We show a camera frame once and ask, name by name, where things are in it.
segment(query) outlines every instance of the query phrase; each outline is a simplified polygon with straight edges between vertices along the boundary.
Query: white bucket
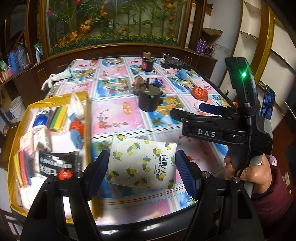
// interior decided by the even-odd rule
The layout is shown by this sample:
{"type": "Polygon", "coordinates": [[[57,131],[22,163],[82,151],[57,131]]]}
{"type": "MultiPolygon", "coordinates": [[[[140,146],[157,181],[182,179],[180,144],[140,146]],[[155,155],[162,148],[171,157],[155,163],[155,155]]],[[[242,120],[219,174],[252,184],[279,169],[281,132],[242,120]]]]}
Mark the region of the white bucket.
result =
{"type": "Polygon", "coordinates": [[[9,105],[9,111],[12,114],[13,120],[12,122],[21,121],[26,108],[22,102],[22,98],[20,96],[16,97],[9,105]]]}

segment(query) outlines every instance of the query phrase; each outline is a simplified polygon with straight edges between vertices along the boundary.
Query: white glove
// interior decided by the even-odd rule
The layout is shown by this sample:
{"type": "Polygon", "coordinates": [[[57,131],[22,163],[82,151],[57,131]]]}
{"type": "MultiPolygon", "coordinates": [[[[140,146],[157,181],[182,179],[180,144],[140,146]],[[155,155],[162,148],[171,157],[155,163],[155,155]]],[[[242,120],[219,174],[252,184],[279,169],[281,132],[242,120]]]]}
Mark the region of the white glove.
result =
{"type": "Polygon", "coordinates": [[[51,89],[51,87],[53,86],[53,82],[67,79],[67,78],[70,78],[71,76],[72,75],[71,75],[70,69],[66,69],[65,71],[59,74],[51,74],[49,78],[43,83],[41,90],[45,89],[46,84],[48,84],[48,88],[51,89]]]}

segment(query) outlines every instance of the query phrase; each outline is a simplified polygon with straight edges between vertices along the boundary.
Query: black packet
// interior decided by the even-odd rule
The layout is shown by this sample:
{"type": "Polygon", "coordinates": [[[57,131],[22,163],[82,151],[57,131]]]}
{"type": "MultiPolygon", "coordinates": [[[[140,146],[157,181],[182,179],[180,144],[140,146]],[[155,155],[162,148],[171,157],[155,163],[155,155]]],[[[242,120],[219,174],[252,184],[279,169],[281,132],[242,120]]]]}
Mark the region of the black packet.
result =
{"type": "Polygon", "coordinates": [[[81,170],[79,152],[45,153],[39,151],[39,173],[55,180],[69,179],[81,170]]]}

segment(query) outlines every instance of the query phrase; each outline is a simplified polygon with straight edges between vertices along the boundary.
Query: red sleeve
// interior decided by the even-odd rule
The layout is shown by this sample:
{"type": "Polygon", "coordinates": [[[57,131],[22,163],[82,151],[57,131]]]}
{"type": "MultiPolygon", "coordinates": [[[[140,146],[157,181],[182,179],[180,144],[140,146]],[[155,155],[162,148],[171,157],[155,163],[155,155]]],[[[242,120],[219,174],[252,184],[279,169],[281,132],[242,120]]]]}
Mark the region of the red sleeve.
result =
{"type": "Polygon", "coordinates": [[[252,194],[251,197],[263,229],[282,218],[293,199],[279,168],[274,165],[270,165],[270,168],[272,181],[269,189],[263,194],[252,194]]]}

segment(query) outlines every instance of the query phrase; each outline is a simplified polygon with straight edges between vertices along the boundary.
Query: red plastic bag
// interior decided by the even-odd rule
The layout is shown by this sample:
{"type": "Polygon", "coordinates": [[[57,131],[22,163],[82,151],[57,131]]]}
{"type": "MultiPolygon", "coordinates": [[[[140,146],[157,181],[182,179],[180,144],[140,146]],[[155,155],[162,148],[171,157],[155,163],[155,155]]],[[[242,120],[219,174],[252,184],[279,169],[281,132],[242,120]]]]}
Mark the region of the red plastic bag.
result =
{"type": "Polygon", "coordinates": [[[207,90],[195,86],[191,92],[192,96],[197,100],[207,101],[207,90]]]}

